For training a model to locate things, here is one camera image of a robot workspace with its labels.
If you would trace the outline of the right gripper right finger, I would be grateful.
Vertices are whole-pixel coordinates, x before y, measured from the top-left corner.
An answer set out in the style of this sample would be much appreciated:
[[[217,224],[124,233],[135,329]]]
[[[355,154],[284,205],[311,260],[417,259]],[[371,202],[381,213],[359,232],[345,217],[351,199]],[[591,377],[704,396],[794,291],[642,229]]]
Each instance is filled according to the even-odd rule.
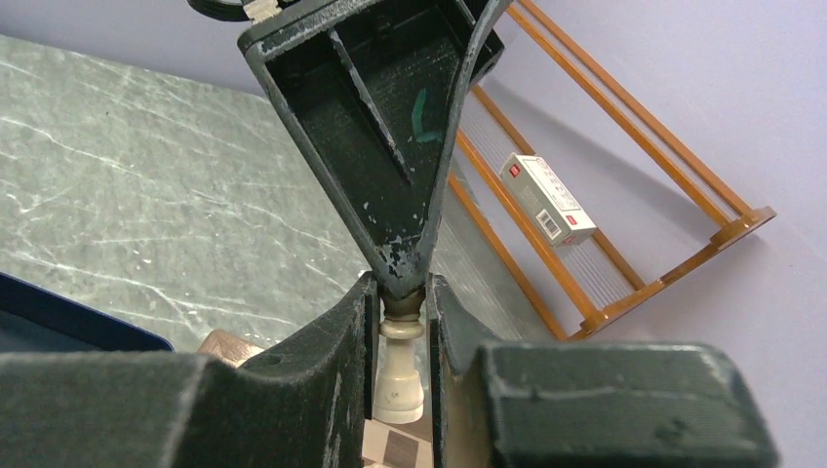
[[[438,467],[776,467],[742,374],[694,343],[498,337],[426,285]]]

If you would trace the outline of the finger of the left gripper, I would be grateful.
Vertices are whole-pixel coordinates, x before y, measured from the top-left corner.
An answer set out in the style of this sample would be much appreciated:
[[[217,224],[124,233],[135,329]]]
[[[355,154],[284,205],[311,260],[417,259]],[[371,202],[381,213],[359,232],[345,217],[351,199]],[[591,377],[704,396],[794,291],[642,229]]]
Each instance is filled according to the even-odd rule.
[[[300,1],[238,47],[385,292],[428,276],[465,99],[504,1]]]

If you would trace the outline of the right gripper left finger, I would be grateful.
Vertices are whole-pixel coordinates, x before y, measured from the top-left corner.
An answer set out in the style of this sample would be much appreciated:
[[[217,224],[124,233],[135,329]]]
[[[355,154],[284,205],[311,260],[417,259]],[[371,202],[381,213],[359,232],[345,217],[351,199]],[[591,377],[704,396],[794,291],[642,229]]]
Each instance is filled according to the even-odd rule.
[[[232,367],[209,354],[1,351],[5,467],[359,467],[378,294]]]

